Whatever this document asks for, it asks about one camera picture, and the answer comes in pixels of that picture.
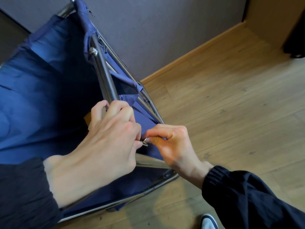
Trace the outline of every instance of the baseboard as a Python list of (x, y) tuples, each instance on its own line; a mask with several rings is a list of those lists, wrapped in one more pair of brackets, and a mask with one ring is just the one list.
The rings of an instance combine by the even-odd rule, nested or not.
[(238, 23), (236, 26), (233, 26), (232, 28), (226, 30), (225, 32), (219, 34), (215, 38), (212, 38), (211, 40), (205, 42), (201, 46), (195, 48), (194, 50), (190, 51), (189, 53), (183, 55), (182, 57), (176, 59), (175, 61), (171, 62), (170, 64), (166, 65), (165, 67), (162, 67), (160, 70), (156, 71), (155, 73), (151, 74), (150, 76), (144, 78), (141, 80), (143, 84), (147, 84), (151, 80), (157, 78), (158, 76), (162, 75), (163, 73), (169, 71), (170, 69), (174, 68), (175, 66), (183, 63), (184, 61), (188, 60), (189, 58), (193, 57), (194, 55), (204, 51), (205, 49), (213, 46), (214, 44), (218, 43), (223, 39), (223, 37), (227, 36), (228, 34), (235, 32), (236, 30), (243, 28), (246, 26), (246, 21), (242, 23)]

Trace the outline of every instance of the hand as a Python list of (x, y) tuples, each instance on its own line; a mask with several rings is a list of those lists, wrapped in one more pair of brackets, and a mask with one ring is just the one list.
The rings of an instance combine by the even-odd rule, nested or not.
[(147, 130), (143, 137), (148, 137), (146, 142), (157, 146), (167, 165), (181, 177), (202, 188), (204, 178), (213, 166), (199, 160), (185, 126), (158, 124)]
[[(102, 109), (108, 111), (102, 118)], [(91, 109), (91, 126), (86, 138), (66, 156), (44, 161), (50, 189), (59, 207), (133, 171), (141, 126), (133, 109), (124, 101), (97, 103)]]

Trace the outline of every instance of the wooden floor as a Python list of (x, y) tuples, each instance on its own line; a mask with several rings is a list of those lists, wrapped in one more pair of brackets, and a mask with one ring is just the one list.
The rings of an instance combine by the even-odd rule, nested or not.
[[(200, 159), (254, 172), (305, 211), (304, 59), (290, 60), (242, 28), (146, 88), (165, 123), (188, 128)], [(197, 228), (204, 213), (218, 220), (200, 190), (179, 178), (120, 212), (58, 228)]]

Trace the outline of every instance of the sneaker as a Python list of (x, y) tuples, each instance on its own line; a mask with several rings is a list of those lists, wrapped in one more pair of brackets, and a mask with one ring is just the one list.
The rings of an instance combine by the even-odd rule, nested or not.
[(201, 229), (218, 229), (216, 220), (210, 214), (205, 214), (200, 220)]

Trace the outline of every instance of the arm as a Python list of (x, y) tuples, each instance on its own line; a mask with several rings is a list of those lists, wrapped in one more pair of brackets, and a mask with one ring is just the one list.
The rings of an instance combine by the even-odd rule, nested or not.
[(278, 199), (253, 173), (230, 172), (201, 162), (184, 126), (157, 125), (144, 137), (156, 145), (164, 161), (202, 189), (226, 228), (305, 228), (305, 213)]
[(133, 109), (123, 101), (101, 101), (91, 117), (88, 135), (70, 154), (0, 165), (1, 228), (51, 228), (60, 220), (59, 208), (133, 171), (142, 146)]

